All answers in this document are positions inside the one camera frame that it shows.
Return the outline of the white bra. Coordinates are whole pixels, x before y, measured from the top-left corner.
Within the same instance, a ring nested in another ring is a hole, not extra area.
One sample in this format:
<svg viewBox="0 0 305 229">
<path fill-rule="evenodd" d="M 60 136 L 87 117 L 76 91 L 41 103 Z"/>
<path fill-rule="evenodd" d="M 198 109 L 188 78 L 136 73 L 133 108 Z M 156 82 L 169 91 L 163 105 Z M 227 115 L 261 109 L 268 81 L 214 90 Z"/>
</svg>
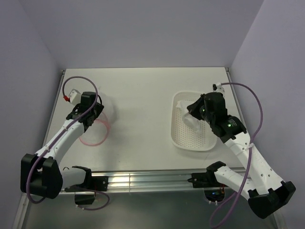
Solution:
<svg viewBox="0 0 305 229">
<path fill-rule="evenodd" d="M 196 134 L 201 134 L 201 127 L 199 121 L 189 114 L 187 107 L 192 104 L 192 101 L 180 100 L 177 103 L 176 108 L 181 111 L 182 121 Z"/>
</svg>

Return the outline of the white mesh laundry bag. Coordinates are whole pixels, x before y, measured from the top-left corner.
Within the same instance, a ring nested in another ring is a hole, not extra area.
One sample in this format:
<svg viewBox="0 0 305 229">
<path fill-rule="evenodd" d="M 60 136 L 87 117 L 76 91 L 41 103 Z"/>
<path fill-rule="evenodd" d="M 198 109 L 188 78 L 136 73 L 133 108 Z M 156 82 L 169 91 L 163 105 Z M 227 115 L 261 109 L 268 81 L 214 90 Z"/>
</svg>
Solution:
<svg viewBox="0 0 305 229">
<path fill-rule="evenodd" d="M 104 106 L 103 111 L 94 120 L 91 127 L 79 137 L 79 140 L 85 146 L 99 146 L 105 142 L 110 134 L 112 124 L 115 122 L 116 114 L 113 102 L 109 96 L 98 90 L 98 95 Z"/>
</svg>

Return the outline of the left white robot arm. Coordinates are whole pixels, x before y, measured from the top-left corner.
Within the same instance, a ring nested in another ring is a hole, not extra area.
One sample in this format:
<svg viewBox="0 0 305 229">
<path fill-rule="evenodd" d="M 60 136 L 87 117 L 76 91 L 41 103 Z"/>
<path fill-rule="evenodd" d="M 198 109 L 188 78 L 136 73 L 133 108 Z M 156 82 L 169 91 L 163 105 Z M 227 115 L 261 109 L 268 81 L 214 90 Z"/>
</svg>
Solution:
<svg viewBox="0 0 305 229">
<path fill-rule="evenodd" d="M 20 189 L 23 193 L 54 199 L 63 188 L 92 187 L 92 171 L 73 166 L 63 172 L 59 164 L 74 142 L 83 135 L 104 109 L 101 97 L 95 92 L 83 92 L 80 101 L 67 115 L 58 133 L 35 154 L 21 159 Z"/>
</svg>

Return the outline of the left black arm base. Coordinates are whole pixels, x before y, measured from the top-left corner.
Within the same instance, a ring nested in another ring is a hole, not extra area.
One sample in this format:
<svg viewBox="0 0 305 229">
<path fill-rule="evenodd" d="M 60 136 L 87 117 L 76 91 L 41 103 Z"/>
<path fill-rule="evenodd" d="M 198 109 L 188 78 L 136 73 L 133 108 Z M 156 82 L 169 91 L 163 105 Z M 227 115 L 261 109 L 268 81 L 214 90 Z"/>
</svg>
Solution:
<svg viewBox="0 0 305 229">
<path fill-rule="evenodd" d="M 108 176 L 92 177 L 87 185 L 73 185 L 64 189 L 65 192 L 91 192 L 91 194 L 75 194 L 74 202 L 77 205 L 92 205 L 97 200 L 99 192 L 105 193 L 108 188 Z"/>
</svg>

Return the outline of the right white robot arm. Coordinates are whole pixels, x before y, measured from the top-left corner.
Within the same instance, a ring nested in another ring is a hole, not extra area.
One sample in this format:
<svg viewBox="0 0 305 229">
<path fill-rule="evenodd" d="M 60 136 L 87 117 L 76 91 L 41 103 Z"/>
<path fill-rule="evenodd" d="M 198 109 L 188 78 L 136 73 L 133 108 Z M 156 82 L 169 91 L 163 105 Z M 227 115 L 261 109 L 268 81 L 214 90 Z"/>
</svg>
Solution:
<svg viewBox="0 0 305 229">
<path fill-rule="evenodd" d="M 256 216 L 268 217 L 286 205 L 296 188 L 291 181 L 285 182 L 269 166 L 239 118 L 229 115 L 222 93 L 202 94 L 187 106 L 188 113 L 197 120 L 209 124 L 212 132 L 236 155 L 248 171 L 241 195 Z"/>
</svg>

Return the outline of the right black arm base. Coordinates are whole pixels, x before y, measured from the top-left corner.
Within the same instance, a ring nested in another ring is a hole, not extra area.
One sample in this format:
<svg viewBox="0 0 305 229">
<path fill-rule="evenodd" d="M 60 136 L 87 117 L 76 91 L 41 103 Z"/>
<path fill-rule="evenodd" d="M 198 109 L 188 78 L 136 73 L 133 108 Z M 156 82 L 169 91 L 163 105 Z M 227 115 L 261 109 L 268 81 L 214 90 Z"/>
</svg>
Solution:
<svg viewBox="0 0 305 229">
<path fill-rule="evenodd" d="M 193 188 L 203 188 L 208 201 L 216 203 L 225 198 L 225 185 L 219 183 L 209 172 L 192 173 L 187 181 L 192 184 Z"/>
</svg>

